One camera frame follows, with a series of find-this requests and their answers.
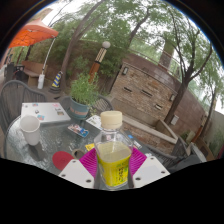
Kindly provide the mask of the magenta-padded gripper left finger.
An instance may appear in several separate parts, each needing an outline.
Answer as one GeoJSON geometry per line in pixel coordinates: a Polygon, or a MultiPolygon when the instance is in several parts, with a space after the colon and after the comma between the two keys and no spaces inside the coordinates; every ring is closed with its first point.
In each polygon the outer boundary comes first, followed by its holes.
{"type": "Polygon", "coordinates": [[[59,177],[83,188],[93,189],[97,169],[97,153],[95,149],[91,149],[79,160],[72,159],[61,171],[59,177]]]}

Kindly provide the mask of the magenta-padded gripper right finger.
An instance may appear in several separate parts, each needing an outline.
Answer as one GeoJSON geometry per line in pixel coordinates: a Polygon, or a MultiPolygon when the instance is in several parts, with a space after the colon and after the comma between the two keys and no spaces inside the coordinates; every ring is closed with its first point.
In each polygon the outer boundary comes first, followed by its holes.
{"type": "Polygon", "coordinates": [[[129,160],[128,186],[140,188],[169,175],[167,169],[152,155],[134,148],[129,160]]]}

